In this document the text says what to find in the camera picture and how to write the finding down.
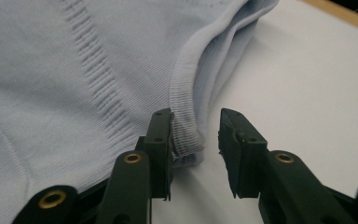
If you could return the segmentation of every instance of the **brass screw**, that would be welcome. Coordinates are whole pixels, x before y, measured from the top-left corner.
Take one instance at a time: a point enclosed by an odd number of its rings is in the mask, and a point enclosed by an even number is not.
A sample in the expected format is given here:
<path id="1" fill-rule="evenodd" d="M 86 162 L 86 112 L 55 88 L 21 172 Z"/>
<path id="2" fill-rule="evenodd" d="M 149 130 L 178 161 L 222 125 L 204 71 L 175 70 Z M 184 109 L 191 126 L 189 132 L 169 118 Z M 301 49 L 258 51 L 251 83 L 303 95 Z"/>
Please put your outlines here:
<path id="1" fill-rule="evenodd" d="M 131 153 L 124 158 L 124 162 L 126 163 L 136 163 L 141 160 L 142 160 L 141 155 L 137 153 Z"/>
<path id="2" fill-rule="evenodd" d="M 291 156 L 289 156 L 288 154 L 285 154 L 285 153 L 278 153 L 275 155 L 275 159 L 277 161 L 280 161 L 280 162 L 284 162 L 284 163 L 292 163 L 295 161 L 295 159 Z"/>
<path id="3" fill-rule="evenodd" d="M 43 198 L 39 201 L 39 207 L 43 209 L 53 208 L 65 201 L 65 198 L 65 192 L 60 189 L 53 190 L 43 196 Z"/>

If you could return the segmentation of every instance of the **table surface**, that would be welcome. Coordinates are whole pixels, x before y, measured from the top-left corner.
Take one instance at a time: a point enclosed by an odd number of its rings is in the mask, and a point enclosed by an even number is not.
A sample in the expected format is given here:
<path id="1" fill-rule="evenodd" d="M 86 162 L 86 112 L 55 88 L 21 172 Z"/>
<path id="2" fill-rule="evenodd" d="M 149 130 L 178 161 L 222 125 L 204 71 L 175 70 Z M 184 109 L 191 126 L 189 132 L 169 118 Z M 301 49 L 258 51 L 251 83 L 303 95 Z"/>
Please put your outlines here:
<path id="1" fill-rule="evenodd" d="M 172 200 L 153 223 L 263 223 L 257 199 L 234 199 L 218 154 L 222 107 L 240 111 L 269 150 L 297 154 L 326 186 L 358 189 L 358 28 L 301 1 L 282 0 L 254 38 L 209 117 L 205 162 L 175 170 Z"/>

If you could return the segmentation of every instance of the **white tabletop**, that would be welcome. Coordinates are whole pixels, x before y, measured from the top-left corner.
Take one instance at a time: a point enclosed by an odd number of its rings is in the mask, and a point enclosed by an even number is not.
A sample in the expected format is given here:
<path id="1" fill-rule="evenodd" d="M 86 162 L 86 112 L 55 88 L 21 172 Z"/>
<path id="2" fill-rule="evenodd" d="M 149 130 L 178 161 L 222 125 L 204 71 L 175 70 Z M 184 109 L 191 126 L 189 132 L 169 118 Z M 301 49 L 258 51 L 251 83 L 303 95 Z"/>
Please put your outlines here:
<path id="1" fill-rule="evenodd" d="M 233 199 L 218 154 L 222 107 L 240 111 L 269 150 L 297 154 L 326 186 L 358 189 L 358 29 L 300 1 L 282 0 L 257 24 L 209 117 L 205 162 L 176 170 L 154 224 L 263 223 L 257 199 Z"/>

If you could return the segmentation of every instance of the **light blue fabric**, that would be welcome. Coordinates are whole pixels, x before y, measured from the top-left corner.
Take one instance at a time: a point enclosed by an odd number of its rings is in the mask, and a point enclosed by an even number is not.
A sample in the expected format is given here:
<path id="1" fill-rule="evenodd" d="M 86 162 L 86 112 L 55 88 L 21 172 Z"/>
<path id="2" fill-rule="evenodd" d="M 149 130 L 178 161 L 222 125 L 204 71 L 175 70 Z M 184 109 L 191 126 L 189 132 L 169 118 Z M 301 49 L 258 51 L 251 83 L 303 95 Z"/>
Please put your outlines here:
<path id="1" fill-rule="evenodd" d="M 41 189 L 109 176 L 151 114 L 176 166 L 202 161 L 208 108 L 277 0 L 0 0 L 0 224 Z"/>

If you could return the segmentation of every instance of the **knitted garment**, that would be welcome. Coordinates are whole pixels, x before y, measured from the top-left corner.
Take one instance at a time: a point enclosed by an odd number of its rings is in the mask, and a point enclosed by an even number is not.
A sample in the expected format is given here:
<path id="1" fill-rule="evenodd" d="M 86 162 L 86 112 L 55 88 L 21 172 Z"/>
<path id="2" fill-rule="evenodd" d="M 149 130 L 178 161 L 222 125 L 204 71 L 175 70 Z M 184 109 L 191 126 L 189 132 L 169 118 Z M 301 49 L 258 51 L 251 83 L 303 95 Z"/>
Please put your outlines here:
<path id="1" fill-rule="evenodd" d="M 0 0 L 0 224 L 41 189 L 83 191 L 175 114 L 175 166 L 277 0 Z"/>

